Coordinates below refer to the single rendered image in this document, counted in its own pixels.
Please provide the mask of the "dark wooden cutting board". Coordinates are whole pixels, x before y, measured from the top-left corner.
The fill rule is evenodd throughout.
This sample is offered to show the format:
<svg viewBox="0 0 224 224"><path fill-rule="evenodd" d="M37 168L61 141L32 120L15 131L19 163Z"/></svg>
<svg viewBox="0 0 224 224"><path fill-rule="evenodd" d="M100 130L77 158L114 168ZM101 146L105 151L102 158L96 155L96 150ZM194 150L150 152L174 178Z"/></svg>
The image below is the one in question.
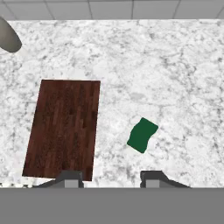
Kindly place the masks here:
<svg viewBox="0 0 224 224"><path fill-rule="evenodd" d="M56 178L63 171L93 177L98 80L42 80L22 175Z"/></svg>

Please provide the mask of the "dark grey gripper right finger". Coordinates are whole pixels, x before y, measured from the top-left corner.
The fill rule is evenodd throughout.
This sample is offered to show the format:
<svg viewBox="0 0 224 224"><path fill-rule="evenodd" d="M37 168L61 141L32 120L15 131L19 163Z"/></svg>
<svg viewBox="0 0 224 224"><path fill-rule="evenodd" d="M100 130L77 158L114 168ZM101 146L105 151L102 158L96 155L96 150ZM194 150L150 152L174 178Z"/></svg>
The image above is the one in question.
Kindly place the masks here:
<svg viewBox="0 0 224 224"><path fill-rule="evenodd" d="M141 171L141 188L187 188L177 181L169 179L162 171Z"/></svg>

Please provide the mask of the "green sponge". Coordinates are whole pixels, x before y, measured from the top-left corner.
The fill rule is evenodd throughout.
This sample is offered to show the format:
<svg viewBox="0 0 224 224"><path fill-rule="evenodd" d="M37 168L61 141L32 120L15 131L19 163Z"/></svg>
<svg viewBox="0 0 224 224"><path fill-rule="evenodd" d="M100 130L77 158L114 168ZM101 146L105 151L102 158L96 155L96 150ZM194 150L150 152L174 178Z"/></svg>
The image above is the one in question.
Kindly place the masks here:
<svg viewBox="0 0 224 224"><path fill-rule="evenodd" d="M140 153L145 153L149 139L157 132L158 126L145 118L133 127L127 145Z"/></svg>

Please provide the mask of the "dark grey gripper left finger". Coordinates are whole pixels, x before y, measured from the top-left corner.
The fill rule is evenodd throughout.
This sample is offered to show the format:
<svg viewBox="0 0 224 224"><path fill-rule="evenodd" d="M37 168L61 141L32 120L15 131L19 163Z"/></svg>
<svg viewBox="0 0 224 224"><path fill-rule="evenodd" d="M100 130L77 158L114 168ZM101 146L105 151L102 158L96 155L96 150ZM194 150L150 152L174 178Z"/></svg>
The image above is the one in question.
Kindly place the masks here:
<svg viewBox="0 0 224 224"><path fill-rule="evenodd" d="M62 171L54 180L50 180L41 185L35 185L35 188L83 188L81 171Z"/></svg>

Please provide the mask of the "grey rounded object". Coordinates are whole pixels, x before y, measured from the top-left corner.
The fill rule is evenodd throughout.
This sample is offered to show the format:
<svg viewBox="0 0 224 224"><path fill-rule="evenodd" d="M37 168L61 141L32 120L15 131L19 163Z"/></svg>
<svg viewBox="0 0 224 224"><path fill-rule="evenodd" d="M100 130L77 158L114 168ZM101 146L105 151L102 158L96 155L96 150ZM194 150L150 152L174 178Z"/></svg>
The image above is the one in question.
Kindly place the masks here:
<svg viewBox="0 0 224 224"><path fill-rule="evenodd" d="M16 53L22 47L19 36L2 17L0 17L0 47L8 53Z"/></svg>

